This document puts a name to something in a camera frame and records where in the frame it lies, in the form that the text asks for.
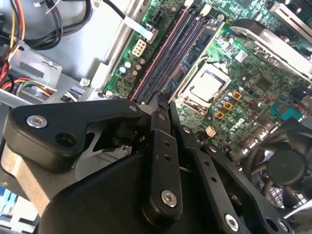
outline screw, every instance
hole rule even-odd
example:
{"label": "screw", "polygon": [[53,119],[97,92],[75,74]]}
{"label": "screw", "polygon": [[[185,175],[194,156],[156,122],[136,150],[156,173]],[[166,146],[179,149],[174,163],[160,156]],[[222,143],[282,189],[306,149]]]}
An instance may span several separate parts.
{"label": "screw", "polygon": [[186,133],[191,133],[191,130],[190,130],[188,127],[184,127],[183,130],[184,130]]}
{"label": "screw", "polygon": [[129,106],[130,110],[137,111],[137,108],[135,106]]}
{"label": "screw", "polygon": [[218,15],[217,18],[216,18],[216,20],[219,21],[219,22],[223,21],[224,19],[225,19],[224,14]]}
{"label": "screw", "polygon": [[289,231],[288,228],[287,228],[287,226],[282,222],[282,220],[278,219],[277,222],[278,222],[278,224],[281,226],[281,228],[282,228],[284,231],[286,231],[286,232]]}
{"label": "screw", "polygon": [[233,218],[232,215],[230,214],[226,214],[225,215],[225,221],[228,224],[228,226],[234,231],[237,232],[239,229],[238,223],[236,221],[236,219]]}
{"label": "screw", "polygon": [[216,149],[215,149],[215,147],[213,147],[213,146],[209,146],[209,149],[210,149],[212,152],[216,153]]}
{"label": "screw", "polygon": [[159,116],[159,118],[161,118],[162,120],[166,120],[166,117],[165,117],[164,115],[159,114],[158,116]]}
{"label": "screw", "polygon": [[167,206],[171,208],[175,207],[177,204],[176,196],[169,190],[164,190],[161,192],[161,199]]}
{"label": "screw", "polygon": [[48,125],[48,121],[42,116],[30,116],[26,122],[33,128],[44,128]]}

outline wire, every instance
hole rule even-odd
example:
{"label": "wire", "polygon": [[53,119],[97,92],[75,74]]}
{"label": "wire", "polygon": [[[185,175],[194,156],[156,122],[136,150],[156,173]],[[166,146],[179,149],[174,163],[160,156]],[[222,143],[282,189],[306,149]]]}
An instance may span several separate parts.
{"label": "wire", "polygon": [[47,15],[48,13],[50,13],[58,4],[59,4],[60,0],[58,0],[54,6],[52,8],[50,8],[45,14]]}
{"label": "wire", "polygon": [[13,49],[14,35],[15,35],[15,17],[17,17],[17,15],[15,14],[14,7],[12,6],[11,6],[11,11],[12,11],[12,29],[11,29],[10,49]]}
{"label": "wire", "polygon": [[107,5],[109,5],[123,20],[126,18],[126,15],[118,8],[116,5],[114,5],[109,0],[103,0]]}

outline black cable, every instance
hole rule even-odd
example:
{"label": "black cable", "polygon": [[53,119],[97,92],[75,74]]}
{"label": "black cable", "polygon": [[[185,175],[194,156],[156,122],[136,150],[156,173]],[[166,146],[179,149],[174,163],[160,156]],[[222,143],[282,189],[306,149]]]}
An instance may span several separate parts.
{"label": "black cable", "polygon": [[126,15],[119,10],[118,7],[116,7],[110,0],[103,0],[107,5],[109,5],[122,19],[124,20],[126,18]]}

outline electronic component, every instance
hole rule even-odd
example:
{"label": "electronic component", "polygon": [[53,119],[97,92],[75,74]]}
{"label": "electronic component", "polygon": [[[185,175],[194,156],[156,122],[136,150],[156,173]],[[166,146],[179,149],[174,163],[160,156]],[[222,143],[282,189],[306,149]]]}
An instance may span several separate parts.
{"label": "electronic component", "polygon": [[238,54],[235,56],[235,59],[236,59],[237,61],[239,61],[239,62],[243,62],[243,61],[245,60],[245,58],[247,58],[247,56],[248,56],[248,54],[247,54],[245,51],[241,50],[241,51],[239,51]]}
{"label": "electronic component", "polygon": [[282,21],[285,26],[312,46],[312,30],[301,19],[298,18],[287,6],[282,3],[275,4],[270,13]]}
{"label": "electronic component", "polygon": [[265,92],[273,85],[273,83],[263,76],[260,76],[254,85],[261,91]]}
{"label": "electronic component", "polygon": [[163,19],[163,12],[161,10],[158,10],[153,18],[153,22],[160,23],[162,19]]}
{"label": "electronic component", "polygon": [[223,105],[223,107],[229,111],[230,109],[232,109],[233,105],[230,104],[230,103],[227,101],[227,102]]}
{"label": "electronic component", "polygon": [[278,116],[284,121],[291,117],[297,120],[302,118],[302,114],[298,110],[280,102],[274,103],[270,108],[270,112],[273,116]]}
{"label": "electronic component", "polygon": [[253,2],[253,0],[235,0],[241,7],[247,8]]}
{"label": "electronic component", "polygon": [[178,94],[178,97],[183,100],[185,105],[200,112],[202,115],[207,112],[202,111],[203,107],[205,109],[209,108],[215,98],[231,82],[228,74],[216,66],[220,67],[220,64],[205,63]]}
{"label": "electronic component", "polygon": [[234,91],[232,93],[232,98],[234,98],[236,101],[240,100],[242,95],[238,91]]}
{"label": "electronic component", "polygon": [[230,28],[238,35],[249,39],[246,45],[256,55],[311,82],[312,63],[259,22],[238,19]]}
{"label": "electronic component", "polygon": [[218,118],[218,119],[223,119],[224,114],[223,114],[222,112],[218,111],[217,113],[215,113],[214,116],[215,116],[216,118]]}
{"label": "electronic component", "polygon": [[216,135],[215,129],[211,126],[208,126],[208,128],[205,129],[206,133],[210,137],[214,137]]}
{"label": "electronic component", "polygon": [[142,39],[139,39],[132,50],[132,54],[137,57],[140,57],[143,54],[145,48],[146,48],[146,42],[143,41]]}

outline black plastic arm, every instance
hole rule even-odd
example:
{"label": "black plastic arm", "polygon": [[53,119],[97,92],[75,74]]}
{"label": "black plastic arm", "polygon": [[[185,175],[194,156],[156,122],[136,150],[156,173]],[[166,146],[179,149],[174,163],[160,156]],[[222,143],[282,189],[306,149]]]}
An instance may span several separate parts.
{"label": "black plastic arm", "polygon": [[[125,99],[22,106],[9,112],[3,136],[14,153],[59,173],[70,170],[83,152],[89,124],[130,124],[141,115],[139,107]],[[31,116],[38,118],[29,124]]]}

